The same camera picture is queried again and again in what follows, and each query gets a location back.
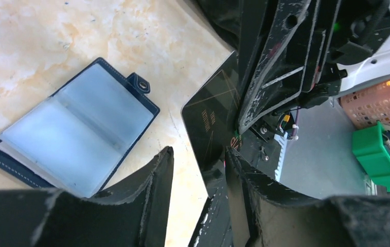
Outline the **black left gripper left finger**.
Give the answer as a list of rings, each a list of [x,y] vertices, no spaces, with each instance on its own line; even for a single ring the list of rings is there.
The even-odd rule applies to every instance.
[[[0,246],[164,246],[174,150],[93,197],[0,190]]]

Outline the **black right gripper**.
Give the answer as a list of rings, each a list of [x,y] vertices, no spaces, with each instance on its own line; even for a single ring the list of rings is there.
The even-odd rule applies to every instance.
[[[239,13],[239,133],[297,97],[297,106],[308,109],[337,95],[352,75],[339,66],[370,58],[390,35],[390,1],[320,7],[319,1],[244,0]],[[314,34],[317,17],[325,27]],[[321,47],[308,62],[313,34]]]

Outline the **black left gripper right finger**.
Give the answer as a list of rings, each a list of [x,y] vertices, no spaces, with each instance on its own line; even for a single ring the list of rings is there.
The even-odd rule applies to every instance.
[[[225,150],[234,246],[390,246],[390,195],[316,199]]]

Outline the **black VIP credit card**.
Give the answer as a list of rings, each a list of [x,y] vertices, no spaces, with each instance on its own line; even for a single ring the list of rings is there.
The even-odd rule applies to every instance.
[[[239,142],[236,119],[240,103],[237,55],[233,51],[182,108],[183,122],[207,190],[223,177],[225,148]]]

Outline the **blue leather card holder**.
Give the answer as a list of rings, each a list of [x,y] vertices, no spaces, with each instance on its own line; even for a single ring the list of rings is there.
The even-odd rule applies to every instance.
[[[0,169],[34,188],[91,198],[159,114],[150,91],[138,74],[95,59],[0,133]]]

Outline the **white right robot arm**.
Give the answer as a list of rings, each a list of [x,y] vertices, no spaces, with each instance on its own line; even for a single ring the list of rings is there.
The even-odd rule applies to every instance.
[[[240,1],[239,133],[390,75],[390,1]]]

